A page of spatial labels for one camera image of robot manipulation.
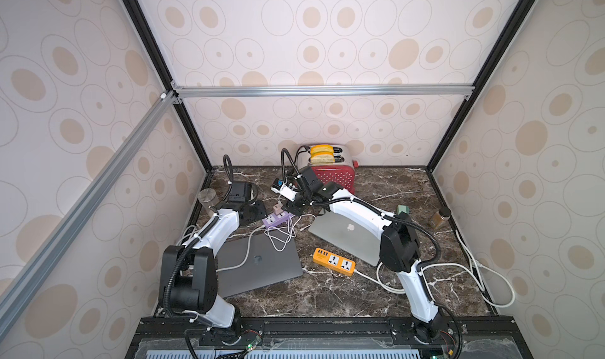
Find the green charger plug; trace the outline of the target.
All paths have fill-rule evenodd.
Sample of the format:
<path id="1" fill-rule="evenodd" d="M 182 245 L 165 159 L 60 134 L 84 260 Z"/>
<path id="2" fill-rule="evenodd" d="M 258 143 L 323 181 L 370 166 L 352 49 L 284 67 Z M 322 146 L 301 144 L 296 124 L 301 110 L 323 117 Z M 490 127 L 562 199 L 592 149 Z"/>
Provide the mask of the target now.
<path id="1" fill-rule="evenodd" d="M 399 215 L 401 213 L 405 213 L 406 215 L 410 214 L 410 208 L 408 206 L 399 205 L 397 206 L 396 214 Z"/>

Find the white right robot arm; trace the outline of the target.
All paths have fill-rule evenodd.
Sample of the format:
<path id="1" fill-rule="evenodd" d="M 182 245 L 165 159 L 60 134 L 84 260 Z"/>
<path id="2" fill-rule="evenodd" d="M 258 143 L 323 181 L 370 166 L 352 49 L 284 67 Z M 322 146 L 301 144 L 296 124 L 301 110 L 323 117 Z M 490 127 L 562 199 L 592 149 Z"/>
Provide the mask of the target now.
<path id="1" fill-rule="evenodd" d="M 335 182 L 323 183 L 310 167 L 285 172 L 271 190 L 286 199 L 285 210 L 297 216 L 310 206 L 352 220 L 380 240 L 379 263 L 395 272 L 417 321 L 431 324 L 439 307 L 431 299 L 422 270 L 441 258 L 435 237 L 408 214 L 395 215 L 372 206 Z"/>

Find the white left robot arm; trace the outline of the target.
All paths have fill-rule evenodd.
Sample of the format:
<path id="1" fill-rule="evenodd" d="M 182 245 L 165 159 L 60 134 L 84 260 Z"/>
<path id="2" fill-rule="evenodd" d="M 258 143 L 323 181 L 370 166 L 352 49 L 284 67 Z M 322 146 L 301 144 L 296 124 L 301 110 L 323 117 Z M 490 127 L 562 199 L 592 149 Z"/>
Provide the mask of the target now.
<path id="1" fill-rule="evenodd" d="M 215 257 L 242 226 L 267 217 L 258 186 L 230 181 L 225 198 L 211 206 L 210 220 L 162 255 L 158 303 L 171 318 L 187 317 L 208 327 L 233 329 L 236 307 L 218 295 Z"/>

